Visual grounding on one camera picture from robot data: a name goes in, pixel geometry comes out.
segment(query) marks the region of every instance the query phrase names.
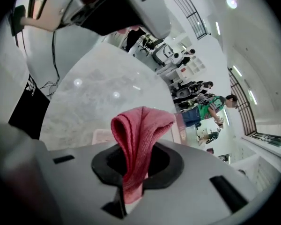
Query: pink cloth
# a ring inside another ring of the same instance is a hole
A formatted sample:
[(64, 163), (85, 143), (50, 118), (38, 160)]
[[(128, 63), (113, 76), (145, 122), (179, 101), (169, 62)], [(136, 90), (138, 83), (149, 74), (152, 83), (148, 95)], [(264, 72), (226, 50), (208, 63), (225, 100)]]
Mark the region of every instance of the pink cloth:
[(112, 133), (126, 158), (127, 173), (123, 177), (126, 204), (141, 198), (152, 147), (174, 122), (173, 114), (147, 107), (134, 108), (112, 119)]

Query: desk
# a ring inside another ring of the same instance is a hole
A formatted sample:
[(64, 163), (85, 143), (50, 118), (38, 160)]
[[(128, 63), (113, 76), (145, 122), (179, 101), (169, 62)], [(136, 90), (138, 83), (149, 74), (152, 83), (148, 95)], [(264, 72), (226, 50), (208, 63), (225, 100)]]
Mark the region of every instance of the desk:
[[(145, 64), (108, 43), (85, 54), (68, 72), (46, 112), (40, 140), (48, 150), (91, 144), (113, 117), (147, 106), (175, 113), (166, 83)], [(173, 141), (171, 130), (163, 139)]]

